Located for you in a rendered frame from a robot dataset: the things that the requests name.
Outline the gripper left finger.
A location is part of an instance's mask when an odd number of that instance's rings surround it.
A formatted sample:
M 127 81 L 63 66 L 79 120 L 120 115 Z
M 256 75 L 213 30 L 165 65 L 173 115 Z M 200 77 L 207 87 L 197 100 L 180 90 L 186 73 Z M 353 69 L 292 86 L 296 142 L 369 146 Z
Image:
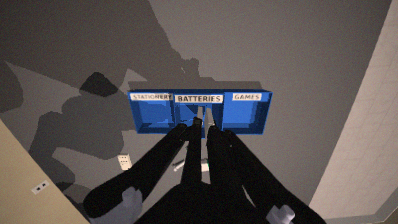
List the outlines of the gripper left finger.
M 83 207 L 91 224 L 134 224 L 143 202 L 185 141 L 189 141 L 172 224 L 202 224 L 201 135 L 203 108 L 192 126 L 177 124 L 131 168 L 90 191 Z

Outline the blue rack of three labelled bins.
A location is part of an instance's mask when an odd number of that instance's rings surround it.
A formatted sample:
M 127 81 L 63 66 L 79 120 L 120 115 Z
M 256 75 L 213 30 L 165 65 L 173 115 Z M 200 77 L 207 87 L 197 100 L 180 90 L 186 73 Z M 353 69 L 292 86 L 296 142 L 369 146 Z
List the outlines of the blue rack of three labelled bins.
M 201 139 L 205 139 L 206 108 L 211 108 L 220 131 L 263 135 L 273 92 L 264 89 L 137 89 L 127 95 L 137 134 L 168 134 L 179 123 L 192 126 L 199 106 L 203 108 Z

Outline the cream domino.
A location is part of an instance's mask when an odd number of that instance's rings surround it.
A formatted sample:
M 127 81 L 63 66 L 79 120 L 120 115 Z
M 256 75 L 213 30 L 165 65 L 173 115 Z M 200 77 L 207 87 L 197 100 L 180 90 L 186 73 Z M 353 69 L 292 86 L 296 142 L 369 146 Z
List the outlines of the cream domino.
M 129 154 L 119 154 L 118 159 L 120 161 L 122 170 L 127 170 L 132 166 Z

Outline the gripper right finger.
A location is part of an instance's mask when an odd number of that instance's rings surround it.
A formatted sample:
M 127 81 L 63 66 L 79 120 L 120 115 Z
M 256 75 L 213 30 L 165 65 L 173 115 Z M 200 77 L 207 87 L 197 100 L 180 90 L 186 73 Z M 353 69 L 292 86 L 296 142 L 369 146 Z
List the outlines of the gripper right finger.
M 210 184 L 220 183 L 227 224 L 259 224 L 243 187 L 270 224 L 327 224 L 288 191 L 233 131 L 220 131 L 211 108 L 206 108 L 204 127 Z

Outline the green and white eraser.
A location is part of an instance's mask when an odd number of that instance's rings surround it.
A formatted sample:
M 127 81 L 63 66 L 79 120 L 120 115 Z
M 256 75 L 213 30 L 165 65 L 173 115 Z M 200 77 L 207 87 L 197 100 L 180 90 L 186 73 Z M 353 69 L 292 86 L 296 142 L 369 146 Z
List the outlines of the green and white eraser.
M 209 170 L 208 159 L 207 160 L 201 160 L 201 165 L 202 165 L 202 171 Z

